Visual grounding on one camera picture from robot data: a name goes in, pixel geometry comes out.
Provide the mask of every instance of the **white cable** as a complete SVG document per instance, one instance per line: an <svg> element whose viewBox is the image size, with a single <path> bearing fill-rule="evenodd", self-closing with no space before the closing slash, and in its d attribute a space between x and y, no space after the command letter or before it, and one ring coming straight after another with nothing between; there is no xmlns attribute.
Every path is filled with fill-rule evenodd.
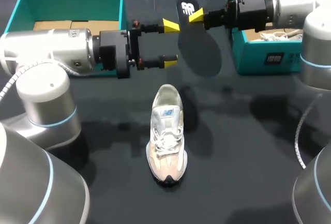
<svg viewBox="0 0 331 224"><path fill-rule="evenodd" d="M7 92L9 91L9 89L16 83L17 79L24 74L25 72L27 72L29 69L36 67L40 64L46 64L46 63L50 63L50 64L56 64L59 65L61 68L63 68L68 74L71 74L73 76L86 76L84 74L80 74L78 72L75 72L73 70L71 70L70 68L68 68L66 65L64 65L63 63L56 61L56 60L52 60L52 59L48 59L48 60L44 60L44 61L37 61L34 62L30 65L24 65L23 67L21 67L10 79L9 81L6 83L6 85L4 86L4 88L1 90L0 92L0 102L2 101L2 99L5 97L5 95L7 94Z"/></svg>
<svg viewBox="0 0 331 224"><path fill-rule="evenodd" d="M300 154L300 151L299 151L299 145L298 145L298 141L299 141L299 134L300 134L300 130L301 130L301 126L302 124L304 123L307 115L309 114L310 110L314 107L316 101L322 97L323 94L317 94L314 98L314 100L310 103L310 105L308 106L308 108L306 109L306 111L304 112L304 114L302 115L300 121L299 121L299 124L296 128L296 132L295 132L295 139L294 139L294 148L295 148L295 153L296 153L296 157L301 165L301 167L303 169L306 168L306 165L305 163L303 162L302 158L301 158L301 154Z"/></svg>

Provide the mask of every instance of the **n logo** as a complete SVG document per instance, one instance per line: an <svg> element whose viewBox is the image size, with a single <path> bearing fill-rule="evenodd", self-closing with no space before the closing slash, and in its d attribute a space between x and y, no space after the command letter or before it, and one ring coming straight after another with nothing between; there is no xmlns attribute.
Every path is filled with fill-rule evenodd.
<svg viewBox="0 0 331 224"><path fill-rule="evenodd" d="M194 6L192 3L184 3L182 2L182 9L183 13L190 16L191 14L194 13Z"/></svg>
<svg viewBox="0 0 331 224"><path fill-rule="evenodd" d="M174 109L163 110L161 113L161 117L171 117L173 116Z"/></svg>

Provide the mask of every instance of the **white sneaker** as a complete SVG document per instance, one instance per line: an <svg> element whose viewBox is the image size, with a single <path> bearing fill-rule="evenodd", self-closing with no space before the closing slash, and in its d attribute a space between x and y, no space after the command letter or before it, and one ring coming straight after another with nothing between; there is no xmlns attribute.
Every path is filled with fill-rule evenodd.
<svg viewBox="0 0 331 224"><path fill-rule="evenodd" d="M149 167L161 182L175 183L184 174L183 104L172 85L161 86L155 96L151 116L151 138L146 147Z"/></svg>

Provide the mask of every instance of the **cardboard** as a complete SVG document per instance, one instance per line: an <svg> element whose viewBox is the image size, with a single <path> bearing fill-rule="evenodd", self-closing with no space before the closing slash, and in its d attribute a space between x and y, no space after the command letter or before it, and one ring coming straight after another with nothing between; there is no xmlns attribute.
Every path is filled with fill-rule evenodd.
<svg viewBox="0 0 331 224"><path fill-rule="evenodd" d="M88 28L92 35L100 31L118 30L118 21L36 21L33 30Z"/></svg>
<svg viewBox="0 0 331 224"><path fill-rule="evenodd" d="M282 33L290 33L292 31L295 31L296 29L290 29L290 28L282 28L282 29L269 29L269 30L264 30L261 32L256 33L254 29L250 29L250 30L245 30L245 35L247 38L247 41L254 41L256 39L261 39L261 33L264 34L273 34L275 32L282 32Z"/></svg>
<svg viewBox="0 0 331 224"><path fill-rule="evenodd" d="M70 29L71 21L36 21L33 30Z"/></svg>

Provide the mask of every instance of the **black tabletop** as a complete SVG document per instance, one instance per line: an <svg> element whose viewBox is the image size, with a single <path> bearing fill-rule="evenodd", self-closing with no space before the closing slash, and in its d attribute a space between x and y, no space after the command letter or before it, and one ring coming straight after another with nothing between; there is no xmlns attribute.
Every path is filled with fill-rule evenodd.
<svg viewBox="0 0 331 224"><path fill-rule="evenodd" d="M1 31L15 2L1 3ZM225 0L198 2L214 8ZM126 0L126 7L128 19L177 22L176 0ZM71 80L82 135L52 153L85 178L88 223L296 223L291 193L302 169L294 135L316 92L295 74L239 76L225 30L207 35L208 44L191 38L191 45L180 34L143 35L142 55L178 54L178 65L132 69L126 80ZM0 86L8 79L1 71ZM152 102L165 83L183 100L188 154L185 177L172 188L153 180L145 153ZM303 125L306 163L331 135L329 100L322 97ZM1 118L23 112L15 89L1 104Z"/></svg>

